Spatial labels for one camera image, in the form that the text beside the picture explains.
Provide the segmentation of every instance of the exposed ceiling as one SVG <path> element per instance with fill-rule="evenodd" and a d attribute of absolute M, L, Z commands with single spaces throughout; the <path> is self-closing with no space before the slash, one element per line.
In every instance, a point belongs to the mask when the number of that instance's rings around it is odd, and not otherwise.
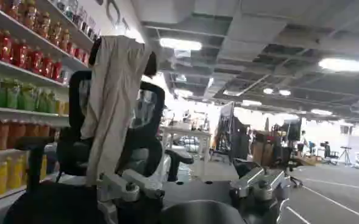
<path fill-rule="evenodd" d="M 195 99 L 258 100 L 264 111 L 329 110 L 359 122 L 359 73 L 331 73 L 326 56 L 359 60 L 359 0 L 133 0 L 148 37 L 200 41 L 190 54 L 164 48 L 169 88 Z M 288 97 L 263 93 L 288 89 Z M 241 93 L 229 96 L 224 91 Z"/>

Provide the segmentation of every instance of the yellow bottle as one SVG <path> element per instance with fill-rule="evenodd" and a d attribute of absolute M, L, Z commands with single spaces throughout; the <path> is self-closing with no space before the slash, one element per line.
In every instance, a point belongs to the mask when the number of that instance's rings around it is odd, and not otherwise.
<path fill-rule="evenodd" d="M 0 195 L 7 190 L 7 162 L 0 165 Z"/>
<path fill-rule="evenodd" d="M 26 156 L 21 156 L 22 160 L 22 184 L 26 184 L 27 182 L 27 166 L 26 166 Z"/>
<path fill-rule="evenodd" d="M 23 160 L 22 158 L 17 159 L 13 172 L 10 173 L 10 186 L 9 188 L 19 188 L 22 186 L 22 175 L 23 175 Z"/>
<path fill-rule="evenodd" d="M 46 177 L 46 166 L 47 166 L 46 155 L 43 155 L 43 162 L 41 164 L 40 180 L 43 180 Z"/>
<path fill-rule="evenodd" d="M 7 173 L 8 173 L 7 187 L 11 188 L 11 177 L 12 177 L 13 166 L 14 166 L 13 159 L 11 159 L 11 157 L 7 157 L 6 162 L 7 162 Z"/>

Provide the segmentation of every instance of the towel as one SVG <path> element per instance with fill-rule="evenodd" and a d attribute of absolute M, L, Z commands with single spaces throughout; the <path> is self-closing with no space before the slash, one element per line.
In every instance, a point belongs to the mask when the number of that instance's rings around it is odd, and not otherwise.
<path fill-rule="evenodd" d="M 87 186 L 100 173 L 114 172 L 123 150 L 141 76 L 151 51 L 125 36 L 102 37 L 81 138 L 94 138 L 87 168 Z"/>

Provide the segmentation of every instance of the fluorescent light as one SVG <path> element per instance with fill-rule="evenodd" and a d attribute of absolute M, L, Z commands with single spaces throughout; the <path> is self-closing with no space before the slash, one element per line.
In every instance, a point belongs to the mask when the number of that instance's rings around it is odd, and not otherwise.
<path fill-rule="evenodd" d="M 190 40 L 178 40 L 173 38 L 161 38 L 160 45 L 162 47 L 168 47 L 184 51 L 199 51 L 202 48 L 202 44 L 200 42 Z"/>
<path fill-rule="evenodd" d="M 311 112 L 320 115 L 332 115 L 332 112 L 327 110 L 312 109 Z"/>
<path fill-rule="evenodd" d="M 272 90 L 272 88 L 266 88 L 266 89 L 263 90 L 263 92 L 266 93 L 266 94 L 272 94 L 273 91 L 274 90 Z"/>
<path fill-rule="evenodd" d="M 359 72 L 359 61 L 355 60 L 324 58 L 319 62 L 319 66 L 336 72 Z"/>
<path fill-rule="evenodd" d="M 227 96 L 240 96 L 241 92 L 224 90 L 223 94 Z"/>
<path fill-rule="evenodd" d="M 283 120 L 298 120 L 299 117 L 295 114 L 286 114 L 286 113 L 281 113 L 281 114 L 277 114 L 278 117 L 281 117 Z"/>
<path fill-rule="evenodd" d="M 175 89 L 174 93 L 183 98 L 187 98 L 193 95 L 193 92 L 185 89 Z"/>
<path fill-rule="evenodd" d="M 260 105 L 262 105 L 261 102 L 254 101 L 254 100 L 243 100 L 241 104 L 243 106 L 260 106 Z"/>
<path fill-rule="evenodd" d="M 279 91 L 279 94 L 283 95 L 283 96 L 290 96 L 291 92 L 287 89 L 281 89 Z"/>

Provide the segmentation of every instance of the white table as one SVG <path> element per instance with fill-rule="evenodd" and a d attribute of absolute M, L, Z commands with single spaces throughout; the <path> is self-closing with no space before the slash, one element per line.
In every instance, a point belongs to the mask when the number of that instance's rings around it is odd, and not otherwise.
<path fill-rule="evenodd" d="M 191 131 L 188 129 L 178 128 L 178 127 L 164 127 L 161 126 L 159 128 L 163 132 L 163 148 L 165 149 L 168 141 L 169 141 L 169 149 L 172 148 L 172 142 L 174 134 L 180 135 L 180 136 L 193 136 L 197 137 L 199 139 L 199 146 L 198 146 L 198 152 L 197 154 L 202 157 L 202 152 L 204 153 L 204 165 L 201 169 L 201 176 L 203 177 L 205 175 L 206 171 L 206 163 L 208 162 L 209 158 L 209 148 L 210 148 L 210 137 L 211 134 L 209 132 L 204 131 Z"/>

